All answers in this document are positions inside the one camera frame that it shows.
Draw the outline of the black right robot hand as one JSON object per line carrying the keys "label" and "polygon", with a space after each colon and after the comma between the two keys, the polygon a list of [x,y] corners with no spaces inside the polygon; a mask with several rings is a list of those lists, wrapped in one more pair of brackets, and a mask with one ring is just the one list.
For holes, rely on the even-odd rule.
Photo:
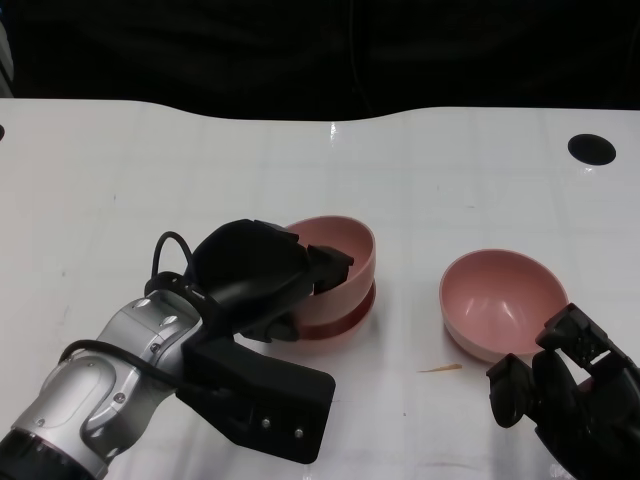
{"label": "black right robot hand", "polygon": [[530,363],[508,354],[487,372],[498,425],[530,418],[575,479],[638,478],[638,366],[573,303],[545,323],[536,343]]}

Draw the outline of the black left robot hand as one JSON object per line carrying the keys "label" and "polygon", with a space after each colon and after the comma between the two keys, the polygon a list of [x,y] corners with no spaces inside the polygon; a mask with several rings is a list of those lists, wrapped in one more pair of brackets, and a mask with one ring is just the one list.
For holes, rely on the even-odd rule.
{"label": "black left robot hand", "polygon": [[227,223],[192,254],[186,277],[209,295],[233,334],[269,343],[296,342],[293,310],[312,295],[346,282],[353,257],[258,220]]}

